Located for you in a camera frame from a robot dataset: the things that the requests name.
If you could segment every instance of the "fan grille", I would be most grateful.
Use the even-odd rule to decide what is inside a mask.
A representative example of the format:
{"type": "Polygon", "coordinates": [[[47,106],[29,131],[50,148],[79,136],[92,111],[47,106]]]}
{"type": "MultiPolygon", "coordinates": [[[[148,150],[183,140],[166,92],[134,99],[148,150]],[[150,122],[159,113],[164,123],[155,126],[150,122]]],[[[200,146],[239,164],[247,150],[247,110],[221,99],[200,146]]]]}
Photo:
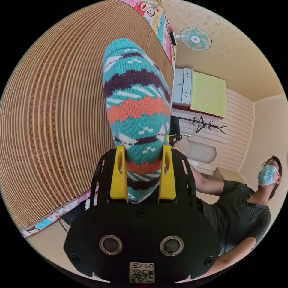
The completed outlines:
{"type": "Polygon", "coordinates": [[[181,31],[181,41],[189,49],[194,51],[205,51],[212,45],[210,36],[197,27],[186,27],[181,31]]]}

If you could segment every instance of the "black cable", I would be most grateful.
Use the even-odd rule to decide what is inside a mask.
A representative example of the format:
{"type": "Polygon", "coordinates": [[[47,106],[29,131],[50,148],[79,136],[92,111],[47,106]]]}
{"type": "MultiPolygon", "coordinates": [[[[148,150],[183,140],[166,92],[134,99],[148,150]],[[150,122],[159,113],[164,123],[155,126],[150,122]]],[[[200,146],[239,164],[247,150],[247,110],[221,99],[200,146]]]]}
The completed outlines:
{"type": "Polygon", "coordinates": [[[58,222],[60,223],[60,225],[63,227],[63,229],[66,231],[66,233],[68,234],[68,231],[66,230],[66,228],[63,226],[63,224],[61,223],[60,219],[58,219],[58,222]]]}

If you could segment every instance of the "blue surgical mask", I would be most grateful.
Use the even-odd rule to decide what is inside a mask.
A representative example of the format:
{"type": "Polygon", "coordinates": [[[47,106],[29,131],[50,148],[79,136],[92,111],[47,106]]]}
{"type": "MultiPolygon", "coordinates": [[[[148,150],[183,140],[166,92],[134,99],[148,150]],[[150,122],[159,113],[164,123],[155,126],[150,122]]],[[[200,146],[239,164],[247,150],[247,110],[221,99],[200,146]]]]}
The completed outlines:
{"type": "Polygon", "coordinates": [[[258,174],[258,185],[266,186],[274,182],[274,174],[278,172],[275,166],[266,165],[258,174]]]}

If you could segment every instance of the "sock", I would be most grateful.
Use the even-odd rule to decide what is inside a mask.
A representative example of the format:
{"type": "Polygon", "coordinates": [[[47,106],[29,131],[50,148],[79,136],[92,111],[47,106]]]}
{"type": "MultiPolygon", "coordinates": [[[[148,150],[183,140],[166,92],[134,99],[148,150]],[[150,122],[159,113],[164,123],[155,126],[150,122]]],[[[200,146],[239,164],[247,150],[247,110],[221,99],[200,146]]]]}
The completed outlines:
{"type": "Polygon", "coordinates": [[[125,146],[130,203],[160,183],[170,130],[170,91],[160,69],[129,39],[112,42],[103,59],[103,93],[115,145],[125,146]]]}

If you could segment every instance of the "cabinet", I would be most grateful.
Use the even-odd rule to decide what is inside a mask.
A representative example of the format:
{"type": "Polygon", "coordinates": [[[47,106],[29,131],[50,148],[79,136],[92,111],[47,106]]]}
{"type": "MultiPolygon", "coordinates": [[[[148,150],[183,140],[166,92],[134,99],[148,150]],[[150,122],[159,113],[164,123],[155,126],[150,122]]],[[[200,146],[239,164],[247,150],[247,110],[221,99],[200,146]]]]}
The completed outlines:
{"type": "Polygon", "coordinates": [[[176,68],[172,91],[172,103],[189,106],[191,100],[192,85],[193,70],[188,68],[176,68]]]}

